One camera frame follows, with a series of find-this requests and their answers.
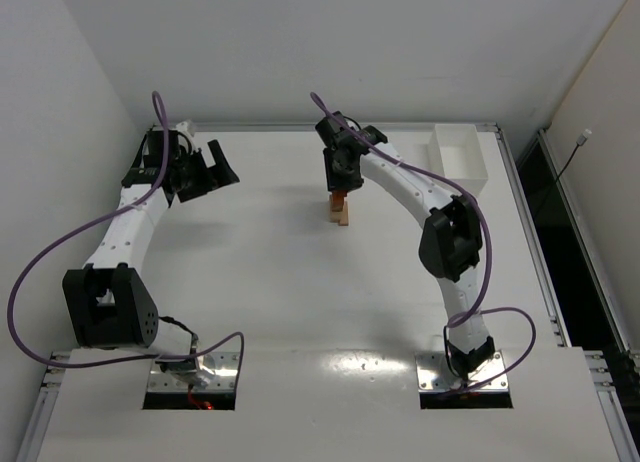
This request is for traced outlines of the light long wood block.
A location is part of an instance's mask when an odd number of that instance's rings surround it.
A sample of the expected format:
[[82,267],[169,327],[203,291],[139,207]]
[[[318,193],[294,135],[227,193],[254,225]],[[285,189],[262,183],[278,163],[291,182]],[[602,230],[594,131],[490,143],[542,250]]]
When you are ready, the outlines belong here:
[[345,202],[343,207],[336,212],[335,218],[339,226],[346,227],[349,225],[349,208],[347,202]]
[[332,206],[329,207],[329,220],[332,223],[338,223],[341,219],[342,211],[338,209],[334,209]]

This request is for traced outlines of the white perforated plastic box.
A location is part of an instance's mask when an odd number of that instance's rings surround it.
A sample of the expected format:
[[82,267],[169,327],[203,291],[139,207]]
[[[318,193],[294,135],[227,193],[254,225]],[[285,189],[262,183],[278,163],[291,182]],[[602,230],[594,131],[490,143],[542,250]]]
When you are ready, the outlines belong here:
[[488,172],[475,125],[436,124],[427,145],[432,172],[462,186],[478,197]]

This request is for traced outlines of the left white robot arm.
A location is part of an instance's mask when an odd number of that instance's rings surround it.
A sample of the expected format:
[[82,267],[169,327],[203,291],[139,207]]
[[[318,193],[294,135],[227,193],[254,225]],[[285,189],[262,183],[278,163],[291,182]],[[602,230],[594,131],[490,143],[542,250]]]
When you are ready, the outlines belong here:
[[239,180],[219,142],[207,144],[213,158],[208,165],[194,135],[189,122],[147,131],[121,182],[120,214],[84,266],[66,272],[62,288],[81,347],[151,355],[163,372],[204,390],[217,382],[214,357],[202,354],[184,323],[159,312],[141,278],[153,234],[173,202]]

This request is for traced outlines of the reddish arch wood block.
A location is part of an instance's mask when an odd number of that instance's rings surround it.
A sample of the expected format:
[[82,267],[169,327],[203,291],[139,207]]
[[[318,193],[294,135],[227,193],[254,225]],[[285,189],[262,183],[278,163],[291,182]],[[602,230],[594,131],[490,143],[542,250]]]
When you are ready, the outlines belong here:
[[346,200],[344,191],[334,191],[330,194],[330,204],[332,211],[341,211]]

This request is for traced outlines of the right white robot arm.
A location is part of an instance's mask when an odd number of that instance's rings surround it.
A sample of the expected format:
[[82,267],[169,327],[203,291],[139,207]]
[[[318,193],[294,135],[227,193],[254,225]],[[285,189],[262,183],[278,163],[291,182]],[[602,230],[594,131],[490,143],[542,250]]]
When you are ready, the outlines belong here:
[[331,221],[347,222],[348,193],[370,180],[382,187],[422,230],[418,257],[439,284],[446,314],[445,355],[451,372],[468,379],[495,352],[480,307],[492,264],[486,220],[473,195],[439,175],[421,173],[402,161],[386,135],[374,126],[351,127],[339,112],[315,126],[323,157]]

